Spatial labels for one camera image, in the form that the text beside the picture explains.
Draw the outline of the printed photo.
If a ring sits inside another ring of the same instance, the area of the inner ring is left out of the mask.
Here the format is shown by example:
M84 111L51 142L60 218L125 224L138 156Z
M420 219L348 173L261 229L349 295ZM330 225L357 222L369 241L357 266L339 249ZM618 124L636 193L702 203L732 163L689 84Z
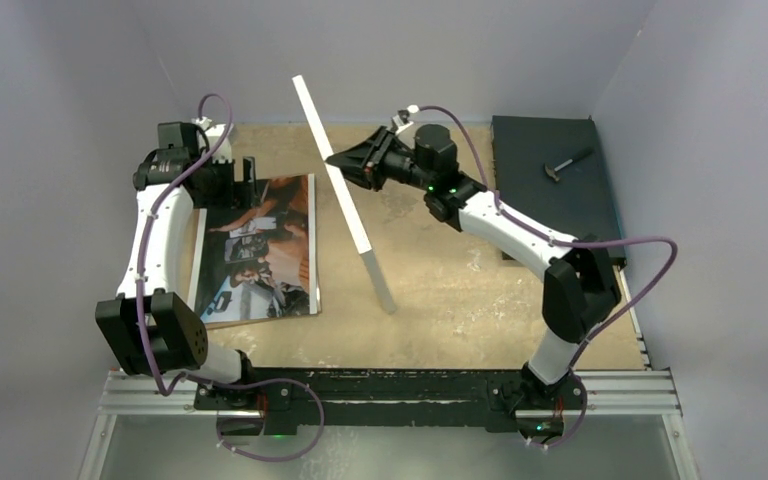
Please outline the printed photo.
M320 311L314 176L260 180L255 193L198 213L189 301L209 327Z

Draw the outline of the white wooden picture frame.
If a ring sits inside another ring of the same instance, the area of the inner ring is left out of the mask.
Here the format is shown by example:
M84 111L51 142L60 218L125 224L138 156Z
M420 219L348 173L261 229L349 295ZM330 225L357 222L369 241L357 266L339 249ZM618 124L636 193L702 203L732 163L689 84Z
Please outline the white wooden picture frame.
M295 75L292 78L292 83L318 153L325 165L326 173L334 190L341 214L348 227L355 249L370 278L379 304L385 313L393 314L397 311L397 305L391 290L387 285L381 265L376 257L376 253L361 220L357 206L349 192L347 182L337 167L331 166L326 162L326 160L334 154L334 150L305 79L302 75Z

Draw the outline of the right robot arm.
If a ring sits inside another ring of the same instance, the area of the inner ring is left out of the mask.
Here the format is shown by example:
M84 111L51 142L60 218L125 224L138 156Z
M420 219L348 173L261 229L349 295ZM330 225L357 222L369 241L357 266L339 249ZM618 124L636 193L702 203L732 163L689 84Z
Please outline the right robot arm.
M422 190L436 220L491 243L541 280L546 332L524 365L521 392L536 407L556 399L579 349L621 302L608 253L508 208L461 170L458 147L441 125L419 127L411 143L380 127L326 162L367 190L389 180Z

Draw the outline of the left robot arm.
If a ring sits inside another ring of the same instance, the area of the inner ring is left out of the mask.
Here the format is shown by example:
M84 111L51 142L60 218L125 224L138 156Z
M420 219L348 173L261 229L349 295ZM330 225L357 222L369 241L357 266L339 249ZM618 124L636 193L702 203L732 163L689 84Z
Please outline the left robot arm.
M192 213L208 207L249 205L255 194L254 160L244 177L224 154L207 161L181 184L174 180L196 162L187 147L156 149L133 175L138 220L130 260L113 299L100 301L95 320L128 375L192 375L219 385L232 408L257 399L250 359L207 338L199 315L178 293L180 256Z

